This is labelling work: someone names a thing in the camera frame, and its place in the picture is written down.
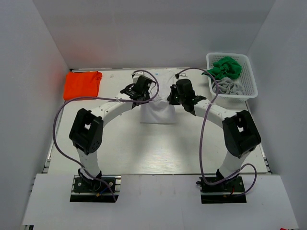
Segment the white t shirt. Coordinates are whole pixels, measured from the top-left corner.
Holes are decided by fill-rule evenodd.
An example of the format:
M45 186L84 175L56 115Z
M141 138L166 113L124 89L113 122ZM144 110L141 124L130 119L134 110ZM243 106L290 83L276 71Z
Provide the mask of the white t shirt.
M175 73L171 69L165 69L157 71L154 75L159 84L159 92L152 101L141 105L140 122L144 124L174 124L177 121L175 107L169 104L167 98L170 95L170 87L175 82Z

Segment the grey t shirt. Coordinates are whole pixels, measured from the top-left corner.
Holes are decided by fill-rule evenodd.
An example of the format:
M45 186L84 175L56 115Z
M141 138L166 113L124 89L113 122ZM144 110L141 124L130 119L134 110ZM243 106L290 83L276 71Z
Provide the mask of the grey t shirt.
M214 93L219 90L219 94L227 95L243 95L245 91L243 85L228 77L224 77L221 80L216 80L216 82L213 82L212 90Z

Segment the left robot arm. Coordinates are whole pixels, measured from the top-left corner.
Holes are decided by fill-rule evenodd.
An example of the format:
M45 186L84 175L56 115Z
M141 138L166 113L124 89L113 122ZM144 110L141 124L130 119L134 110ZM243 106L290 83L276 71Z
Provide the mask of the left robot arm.
M97 150L102 144L104 127L117 116L149 100L152 83L153 80L140 75L121 90L113 101L92 110L82 108L77 112L69 138L82 164L78 175L90 191L97 191L101 187L102 173L98 166Z

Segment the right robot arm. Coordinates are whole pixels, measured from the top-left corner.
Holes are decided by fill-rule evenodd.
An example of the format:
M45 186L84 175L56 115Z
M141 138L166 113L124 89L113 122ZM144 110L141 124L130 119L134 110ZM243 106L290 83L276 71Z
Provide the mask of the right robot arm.
M233 178L248 166L243 164L246 157L261 143L260 134L250 112L247 110L234 112L216 105L204 96L196 95L189 79L181 79L173 84L167 101L170 105L181 105L186 112L204 118L199 145L201 176L205 184L217 185L220 190L228 191L234 185ZM203 132L206 121L214 123L223 130L227 149L225 159L216 172L216 182L207 181L202 166Z

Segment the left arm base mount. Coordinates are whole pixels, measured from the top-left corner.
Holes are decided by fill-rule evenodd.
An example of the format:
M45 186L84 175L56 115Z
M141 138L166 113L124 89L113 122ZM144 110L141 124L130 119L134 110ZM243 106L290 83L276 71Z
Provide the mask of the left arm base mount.
M86 182L79 175L74 175L72 181L70 202L72 203L115 203L120 193L121 176L119 175L106 175L102 176L110 186L113 195L101 181L93 180Z

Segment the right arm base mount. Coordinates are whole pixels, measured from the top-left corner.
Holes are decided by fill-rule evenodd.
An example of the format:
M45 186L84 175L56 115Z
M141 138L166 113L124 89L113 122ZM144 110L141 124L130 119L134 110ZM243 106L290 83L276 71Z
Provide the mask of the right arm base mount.
M207 185L200 177L196 182L201 191L202 204L243 204L247 202L245 187L241 176L217 185Z

